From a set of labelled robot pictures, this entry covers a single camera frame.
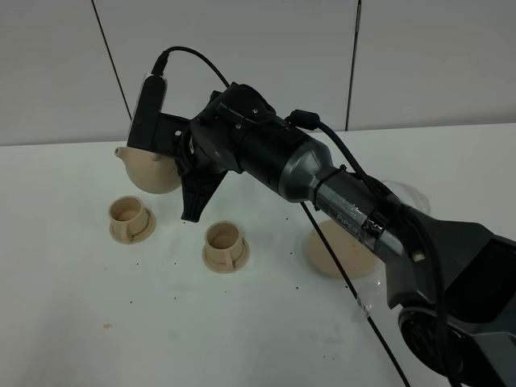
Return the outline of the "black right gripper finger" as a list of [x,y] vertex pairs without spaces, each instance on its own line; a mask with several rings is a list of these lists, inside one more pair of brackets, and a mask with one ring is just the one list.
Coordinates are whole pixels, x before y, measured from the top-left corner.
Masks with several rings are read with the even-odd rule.
[[227,175],[226,169],[187,167],[180,164],[183,212],[181,219],[197,223],[206,205]]

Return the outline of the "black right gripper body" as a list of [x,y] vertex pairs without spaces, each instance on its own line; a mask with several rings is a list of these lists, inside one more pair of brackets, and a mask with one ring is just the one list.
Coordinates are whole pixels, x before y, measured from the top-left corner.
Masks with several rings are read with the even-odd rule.
[[180,161],[181,169],[223,169],[242,173],[242,142],[276,111],[251,86],[231,84],[214,91],[196,117],[159,117],[159,150]]

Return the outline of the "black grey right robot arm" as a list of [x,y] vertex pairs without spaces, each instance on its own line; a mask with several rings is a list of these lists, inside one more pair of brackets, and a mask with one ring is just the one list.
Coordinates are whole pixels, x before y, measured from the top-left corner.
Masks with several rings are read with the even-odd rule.
[[406,205],[347,155],[308,135],[323,123],[286,119],[251,87],[213,92],[193,119],[169,114],[159,128],[181,172],[184,218],[210,200],[203,177],[249,173],[289,202],[310,202],[385,265],[387,302],[399,307],[409,349],[453,385],[515,383],[515,243],[478,223],[443,221]]

